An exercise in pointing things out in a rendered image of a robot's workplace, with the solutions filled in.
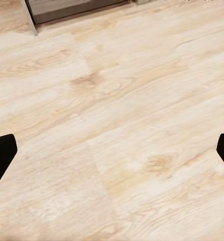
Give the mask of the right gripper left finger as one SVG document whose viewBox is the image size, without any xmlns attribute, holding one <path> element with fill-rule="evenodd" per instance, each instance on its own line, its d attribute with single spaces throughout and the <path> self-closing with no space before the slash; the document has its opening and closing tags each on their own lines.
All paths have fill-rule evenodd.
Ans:
<svg viewBox="0 0 224 241">
<path fill-rule="evenodd" d="M 0 137 L 0 180 L 18 152 L 14 134 Z"/>
</svg>

